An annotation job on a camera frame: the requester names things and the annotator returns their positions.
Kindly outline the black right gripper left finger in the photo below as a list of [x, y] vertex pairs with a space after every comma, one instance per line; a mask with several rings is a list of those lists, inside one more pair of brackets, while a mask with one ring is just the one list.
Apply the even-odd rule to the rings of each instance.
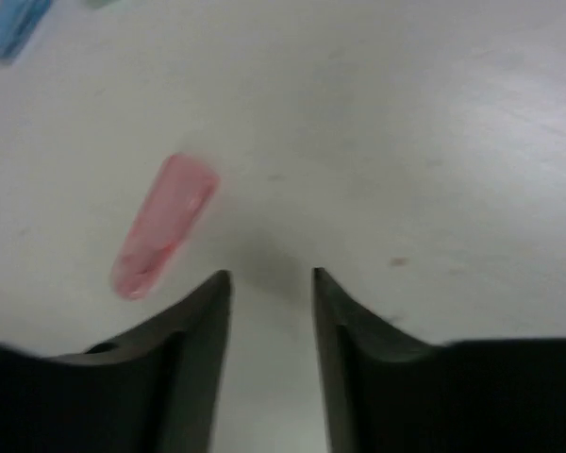
[[208, 452], [230, 315], [231, 273], [219, 270], [170, 308], [83, 353], [60, 355], [56, 361], [105, 367], [158, 352], [149, 450]]

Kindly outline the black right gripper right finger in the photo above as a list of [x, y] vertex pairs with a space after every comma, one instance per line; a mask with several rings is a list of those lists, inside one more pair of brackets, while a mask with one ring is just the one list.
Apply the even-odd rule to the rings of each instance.
[[354, 300], [324, 268], [312, 308], [329, 449], [448, 452], [439, 349]]

